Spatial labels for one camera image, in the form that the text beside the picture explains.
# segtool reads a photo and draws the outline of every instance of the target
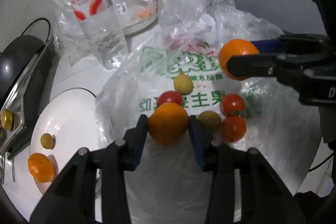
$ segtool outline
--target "red tomato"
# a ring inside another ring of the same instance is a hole
[[[182,105],[183,98],[182,95],[174,90],[169,90],[164,93],[162,93],[157,100],[157,105],[160,106],[163,103],[176,103],[178,105]]]
[[[221,137],[223,142],[237,142],[246,133],[246,122],[239,116],[228,116],[221,124]]]
[[[245,109],[245,101],[238,94],[227,94],[220,103],[220,109],[225,116],[239,115]]]

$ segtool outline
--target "black cable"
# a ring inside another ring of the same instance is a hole
[[[317,168],[321,167],[323,164],[325,164],[329,159],[331,159],[331,157],[334,155],[334,153],[332,153],[328,158],[326,158],[324,161],[322,161],[320,164],[316,165],[315,167],[309,169],[308,173],[311,171],[316,170]]]
[[[27,28],[22,32],[21,35],[24,35],[25,32],[28,30],[28,28],[29,28],[31,25],[33,25],[35,22],[38,22],[38,21],[40,21],[40,20],[44,20],[44,21],[46,21],[46,22],[48,23],[48,36],[47,36],[47,39],[46,39],[46,42],[47,42],[48,39],[49,39],[50,31],[51,31],[51,24],[50,24],[50,21],[49,21],[48,19],[46,19],[45,17],[40,17],[40,18],[38,18],[38,19],[35,19],[32,23],[30,23],[30,24],[27,26]]]

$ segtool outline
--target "yellow cap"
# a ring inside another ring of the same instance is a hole
[[[11,130],[13,125],[13,112],[8,109],[1,111],[1,126],[6,130]]]

